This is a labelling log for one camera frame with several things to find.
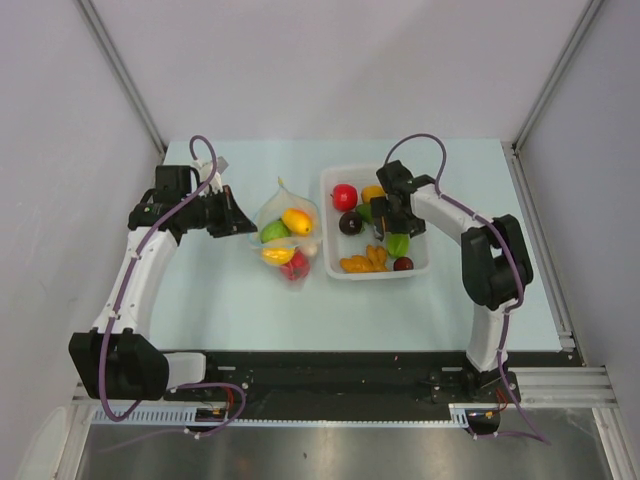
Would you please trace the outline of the green lime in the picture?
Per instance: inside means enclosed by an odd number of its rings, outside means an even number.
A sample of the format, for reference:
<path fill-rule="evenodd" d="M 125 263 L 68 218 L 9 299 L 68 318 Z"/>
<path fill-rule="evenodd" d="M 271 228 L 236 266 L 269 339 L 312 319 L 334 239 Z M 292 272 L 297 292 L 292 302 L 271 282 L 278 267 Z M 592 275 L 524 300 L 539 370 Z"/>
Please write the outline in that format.
<path fill-rule="evenodd" d="M 274 220 L 268 223 L 260 232 L 260 242 L 263 244 L 287 238 L 291 236 L 291 231 L 281 220 Z"/>

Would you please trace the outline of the clear zip top bag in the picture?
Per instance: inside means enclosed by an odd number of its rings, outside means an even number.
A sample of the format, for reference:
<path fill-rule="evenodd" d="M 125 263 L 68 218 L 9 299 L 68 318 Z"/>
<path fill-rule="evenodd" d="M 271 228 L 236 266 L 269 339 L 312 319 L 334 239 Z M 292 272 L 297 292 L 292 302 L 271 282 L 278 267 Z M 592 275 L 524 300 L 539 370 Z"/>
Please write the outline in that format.
<path fill-rule="evenodd" d="M 305 211 L 313 220 L 313 231 L 308 236 L 295 236 L 291 233 L 290 237 L 278 239 L 266 244 L 260 242 L 261 230 L 270 222 L 281 219 L 282 214 L 288 208 L 296 208 Z M 261 258 L 261 251 L 263 248 L 294 248 L 298 249 L 299 239 L 301 237 L 318 237 L 323 239 L 323 232 L 321 227 L 321 218 L 318 206 L 309 198 L 298 195 L 292 192 L 283 182 L 281 178 L 277 181 L 277 189 L 274 194 L 257 210 L 252 218 L 253 223 L 257 226 L 258 231 L 249 235 L 249 243 L 251 249 L 256 253 L 261 262 L 273 271 L 273 276 L 280 281 L 283 285 L 293 291 L 301 290 L 307 280 L 310 277 L 310 273 L 313 269 L 315 259 L 308 258 L 311 269 L 306 278 L 291 282 L 287 280 L 279 270 L 280 266 L 272 266 L 266 264 Z"/>

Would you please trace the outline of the yellow lemon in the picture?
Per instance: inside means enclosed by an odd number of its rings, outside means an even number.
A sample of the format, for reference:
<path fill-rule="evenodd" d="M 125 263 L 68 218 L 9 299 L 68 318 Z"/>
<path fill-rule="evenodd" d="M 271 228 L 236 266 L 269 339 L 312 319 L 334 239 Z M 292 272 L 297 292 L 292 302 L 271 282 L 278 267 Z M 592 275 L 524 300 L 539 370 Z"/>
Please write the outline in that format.
<path fill-rule="evenodd" d="M 294 255 L 294 248 L 263 248 L 261 251 L 262 260 L 272 266 L 285 265 L 291 261 Z"/>

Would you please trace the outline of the orange papaya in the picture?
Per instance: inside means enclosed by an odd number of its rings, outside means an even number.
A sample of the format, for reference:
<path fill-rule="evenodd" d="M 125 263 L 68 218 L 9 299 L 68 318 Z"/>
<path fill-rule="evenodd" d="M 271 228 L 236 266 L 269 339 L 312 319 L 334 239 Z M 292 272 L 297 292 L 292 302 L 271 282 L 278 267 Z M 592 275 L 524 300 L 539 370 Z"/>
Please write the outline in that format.
<path fill-rule="evenodd" d="M 308 236 L 313 231 L 313 220 L 305 211 L 288 208 L 281 216 L 281 221 L 295 236 Z"/>

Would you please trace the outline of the red bell pepper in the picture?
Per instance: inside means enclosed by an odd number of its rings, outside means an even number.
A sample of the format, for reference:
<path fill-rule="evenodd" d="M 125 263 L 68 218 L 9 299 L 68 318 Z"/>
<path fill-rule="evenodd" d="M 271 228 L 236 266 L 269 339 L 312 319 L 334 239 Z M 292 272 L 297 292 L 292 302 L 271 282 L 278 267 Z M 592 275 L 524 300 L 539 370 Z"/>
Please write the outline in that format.
<path fill-rule="evenodd" d="M 295 282 L 307 277 L 311 269 L 309 259 L 299 250 L 296 250 L 293 257 L 279 267 L 282 275 L 289 281 Z"/>

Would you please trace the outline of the white radish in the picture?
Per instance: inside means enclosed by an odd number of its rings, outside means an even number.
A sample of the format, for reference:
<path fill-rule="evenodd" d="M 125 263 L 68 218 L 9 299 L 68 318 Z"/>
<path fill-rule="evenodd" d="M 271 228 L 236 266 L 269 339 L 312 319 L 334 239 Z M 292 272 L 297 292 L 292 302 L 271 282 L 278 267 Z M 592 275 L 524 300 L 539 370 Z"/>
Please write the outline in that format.
<path fill-rule="evenodd" d="M 299 239 L 298 249 L 308 258 L 314 258 L 321 248 L 321 238 L 318 237 L 301 237 Z"/>

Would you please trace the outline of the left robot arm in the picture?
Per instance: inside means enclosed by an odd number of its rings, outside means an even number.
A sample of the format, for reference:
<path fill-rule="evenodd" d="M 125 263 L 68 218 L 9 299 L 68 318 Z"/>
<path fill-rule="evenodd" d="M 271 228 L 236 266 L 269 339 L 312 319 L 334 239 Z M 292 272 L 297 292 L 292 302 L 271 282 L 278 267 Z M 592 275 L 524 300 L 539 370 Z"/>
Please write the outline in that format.
<path fill-rule="evenodd" d="M 214 397 L 221 376 L 201 353 L 160 352 L 148 339 L 167 266 L 190 231 L 213 238 L 256 232 L 221 181 L 214 161 L 159 166 L 155 185 L 128 218 L 123 262 L 105 306 L 89 331 L 75 333 L 69 353 L 88 395 L 99 400 L 159 400 L 186 385 Z"/>

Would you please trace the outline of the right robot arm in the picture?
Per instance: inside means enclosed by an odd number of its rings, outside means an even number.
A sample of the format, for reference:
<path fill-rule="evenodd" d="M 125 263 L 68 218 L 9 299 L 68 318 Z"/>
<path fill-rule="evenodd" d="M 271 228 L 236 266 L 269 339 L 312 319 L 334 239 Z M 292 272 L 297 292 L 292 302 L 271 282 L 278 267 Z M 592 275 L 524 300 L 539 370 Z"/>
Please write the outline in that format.
<path fill-rule="evenodd" d="M 460 247 L 462 282 L 474 303 L 474 317 L 465 362 L 445 385 L 484 401 L 507 382 L 510 314 L 522 305 L 525 287 L 533 280 L 520 223 L 512 215 L 482 216 L 442 192 L 436 179 L 415 177 L 398 160 L 384 164 L 376 177 L 385 192 L 372 200 L 378 239 L 415 237 L 431 225 Z"/>

